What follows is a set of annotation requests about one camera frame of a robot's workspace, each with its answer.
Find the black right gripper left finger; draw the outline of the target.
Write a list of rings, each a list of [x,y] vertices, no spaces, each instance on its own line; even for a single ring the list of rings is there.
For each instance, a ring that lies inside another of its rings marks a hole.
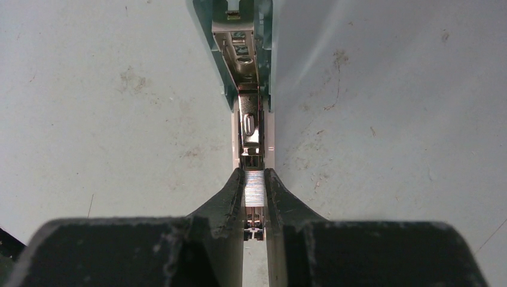
[[[245,173],[182,217],[45,223],[7,286],[241,286]]]

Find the silver staple strip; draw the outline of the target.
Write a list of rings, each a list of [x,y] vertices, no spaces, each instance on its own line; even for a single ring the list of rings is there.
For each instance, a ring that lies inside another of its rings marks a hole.
[[[245,206],[265,206],[265,178],[263,170],[245,171]]]

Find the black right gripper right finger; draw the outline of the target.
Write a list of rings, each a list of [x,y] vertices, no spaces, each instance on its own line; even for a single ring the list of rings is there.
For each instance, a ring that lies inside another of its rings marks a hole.
[[[468,244],[440,221],[330,221],[264,172],[270,286],[486,286]]]

